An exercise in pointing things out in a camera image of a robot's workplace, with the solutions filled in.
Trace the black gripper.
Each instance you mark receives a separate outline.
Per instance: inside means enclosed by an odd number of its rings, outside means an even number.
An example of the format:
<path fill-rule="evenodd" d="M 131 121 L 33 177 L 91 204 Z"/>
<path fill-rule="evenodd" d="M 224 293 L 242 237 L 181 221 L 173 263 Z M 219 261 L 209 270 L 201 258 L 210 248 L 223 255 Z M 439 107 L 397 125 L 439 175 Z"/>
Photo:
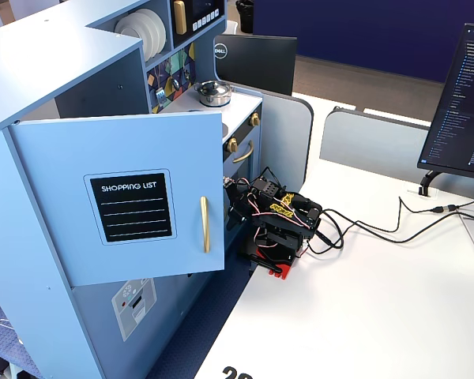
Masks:
<path fill-rule="evenodd" d="M 229 200 L 227 231 L 244 223 L 245 217 L 259 213 L 258 206 L 251 198 L 251 185 L 247 179 L 226 179 L 225 191 Z"/>

